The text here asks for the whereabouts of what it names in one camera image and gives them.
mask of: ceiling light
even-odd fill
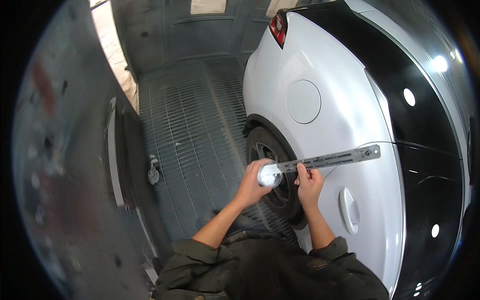
[[[448,69],[447,61],[440,55],[433,59],[432,66],[437,72],[445,72]]]
[[[438,235],[438,231],[440,231],[440,227],[438,226],[438,224],[435,224],[432,227],[432,237],[436,238]]]
[[[413,95],[412,91],[409,89],[404,89],[403,90],[403,97],[405,98],[405,101],[408,103],[410,106],[415,105],[415,96]]]

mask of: white car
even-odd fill
[[[467,138],[446,68],[380,11],[348,0],[280,10],[245,69],[248,163],[380,146],[379,159],[321,169],[318,205],[395,299],[431,296],[469,201]],[[308,252],[295,178],[283,175],[267,204]]]

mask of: jacket sleeve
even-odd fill
[[[349,278],[355,286],[370,291],[377,299],[388,299],[388,292],[380,279],[364,264],[357,260],[355,253],[348,253],[347,241],[343,237],[335,238],[328,246],[312,250],[310,256],[330,261],[335,267],[329,268],[339,276]]]
[[[195,278],[222,263],[230,253],[224,245],[213,249],[194,240],[179,240],[172,247],[175,255],[170,258],[155,283],[160,296],[172,289],[186,289]]]

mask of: hand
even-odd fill
[[[299,174],[294,183],[299,185],[298,195],[303,210],[318,209],[318,197],[324,186],[325,178],[318,169],[307,171],[301,163],[297,164],[297,172]]]
[[[263,158],[255,160],[248,165],[237,191],[237,195],[235,195],[235,198],[233,199],[233,201],[239,203],[242,208],[257,202],[263,195],[268,194],[272,190],[271,187],[260,186],[257,181],[258,170],[262,165],[269,162],[271,162],[270,159]]]

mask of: wheel arch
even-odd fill
[[[291,157],[292,160],[296,160],[297,156],[293,151],[292,147],[288,143],[285,136],[283,136],[282,132],[267,118],[261,116],[259,114],[250,114],[247,116],[247,121],[245,122],[245,126],[243,127],[243,134],[248,135],[250,131],[252,131],[256,127],[264,127],[267,128],[282,144],[284,149],[287,151],[288,156]]]

